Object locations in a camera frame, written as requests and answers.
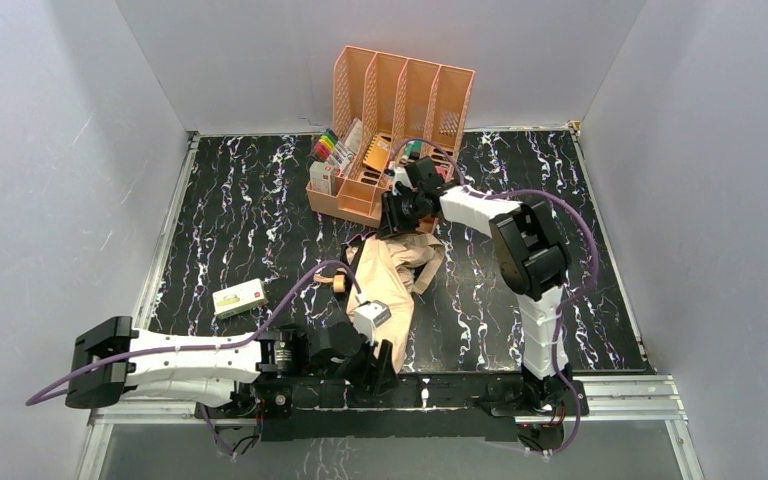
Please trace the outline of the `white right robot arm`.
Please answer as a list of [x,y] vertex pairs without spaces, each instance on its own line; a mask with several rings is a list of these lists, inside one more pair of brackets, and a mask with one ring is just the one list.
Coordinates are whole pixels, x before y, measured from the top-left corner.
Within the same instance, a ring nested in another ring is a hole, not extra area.
[[571,257],[551,207],[545,202],[518,203],[447,181],[429,157],[391,173],[393,184],[381,197],[378,237],[407,233],[428,217],[468,227],[492,240],[502,279],[516,295],[522,381],[516,387],[488,385],[478,406],[498,417],[561,406],[570,391],[570,376],[559,307]]

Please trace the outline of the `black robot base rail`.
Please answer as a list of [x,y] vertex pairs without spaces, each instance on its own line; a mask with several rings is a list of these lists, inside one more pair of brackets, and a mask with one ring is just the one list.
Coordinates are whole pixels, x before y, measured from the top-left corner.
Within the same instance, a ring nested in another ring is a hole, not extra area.
[[559,398],[527,404],[520,374],[399,376],[374,395],[345,380],[279,378],[236,387],[229,403],[194,415],[222,427],[258,428],[264,442],[314,438],[479,438],[557,447],[589,414],[581,382]]

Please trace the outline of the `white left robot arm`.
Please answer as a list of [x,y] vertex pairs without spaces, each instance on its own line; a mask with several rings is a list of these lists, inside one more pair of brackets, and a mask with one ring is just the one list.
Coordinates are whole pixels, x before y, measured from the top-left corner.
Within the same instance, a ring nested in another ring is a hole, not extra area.
[[138,329],[131,317],[115,316],[76,338],[65,404],[88,410],[157,397],[220,408],[244,386],[306,377],[381,395],[398,383],[392,350],[390,341],[372,341],[349,322],[200,337]]

